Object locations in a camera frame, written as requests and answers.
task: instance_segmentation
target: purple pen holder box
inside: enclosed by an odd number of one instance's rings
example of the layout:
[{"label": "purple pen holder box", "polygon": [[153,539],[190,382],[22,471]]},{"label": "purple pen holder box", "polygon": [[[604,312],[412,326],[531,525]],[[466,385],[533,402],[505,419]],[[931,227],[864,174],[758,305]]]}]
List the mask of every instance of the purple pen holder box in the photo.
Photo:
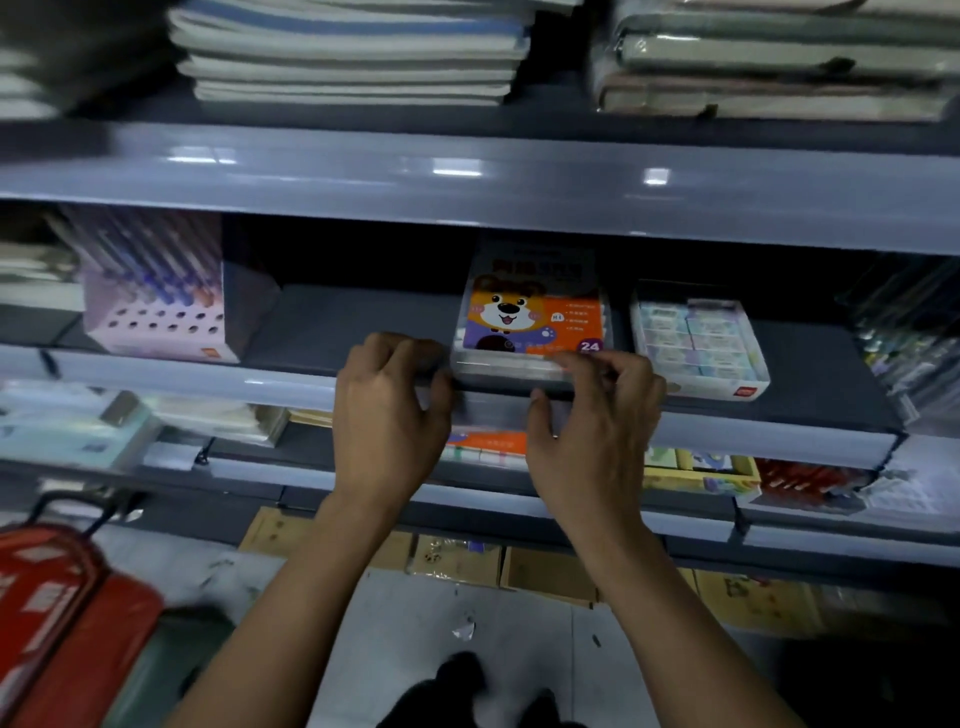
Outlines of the purple pen holder box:
[{"label": "purple pen holder box", "polygon": [[[243,246],[229,240],[229,231],[225,227],[225,252],[235,254],[233,249]],[[226,257],[220,291],[212,301],[191,305],[131,302],[112,281],[84,266],[84,330],[110,353],[238,363],[280,291],[270,276],[249,267],[249,259]]]}]

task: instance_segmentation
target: person's right hand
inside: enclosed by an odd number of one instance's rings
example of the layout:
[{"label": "person's right hand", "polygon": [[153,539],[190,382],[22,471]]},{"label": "person's right hand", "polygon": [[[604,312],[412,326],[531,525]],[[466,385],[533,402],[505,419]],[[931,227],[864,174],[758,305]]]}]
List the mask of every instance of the person's right hand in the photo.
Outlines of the person's right hand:
[{"label": "person's right hand", "polygon": [[[527,465],[534,486],[571,541],[583,527],[634,527],[643,455],[660,420],[666,381],[636,354],[565,352],[551,358],[573,374],[573,407],[554,438],[550,400],[539,389],[531,395]],[[612,393],[604,386],[605,366],[618,374]]]}]

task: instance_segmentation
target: marker set box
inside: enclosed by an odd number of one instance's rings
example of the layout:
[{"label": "marker set box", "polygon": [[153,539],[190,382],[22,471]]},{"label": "marker set box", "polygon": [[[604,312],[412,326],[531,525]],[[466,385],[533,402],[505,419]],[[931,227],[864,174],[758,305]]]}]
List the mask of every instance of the marker set box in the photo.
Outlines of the marker set box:
[{"label": "marker set box", "polygon": [[667,380],[670,395],[755,400],[770,374],[743,306],[682,293],[669,283],[637,286],[630,304],[636,350]]},{"label": "marker set box", "polygon": [[61,206],[81,258],[84,330],[111,353],[237,363],[279,289],[220,213]]},{"label": "marker set box", "polygon": [[568,374],[548,354],[611,348],[610,306],[593,251],[480,243],[453,342],[454,372],[566,382]]}]

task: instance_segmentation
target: white tile floor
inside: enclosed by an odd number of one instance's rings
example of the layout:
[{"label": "white tile floor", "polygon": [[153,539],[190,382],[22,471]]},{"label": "white tile floor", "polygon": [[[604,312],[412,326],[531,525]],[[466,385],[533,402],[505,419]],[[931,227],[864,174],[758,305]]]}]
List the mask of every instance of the white tile floor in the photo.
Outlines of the white tile floor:
[{"label": "white tile floor", "polygon": [[[0,514],[0,522],[9,520]],[[234,620],[247,612],[281,560],[201,541],[108,526],[96,541],[118,570],[154,585],[170,605],[209,603]],[[473,637],[453,630],[472,620]],[[760,669],[776,674],[782,643],[734,635]],[[370,728],[411,685],[450,654],[482,661],[490,691],[478,700],[483,728],[513,728],[544,687],[561,716],[591,728],[658,726],[626,638],[605,607],[369,570],[344,618],[311,728]]]}]

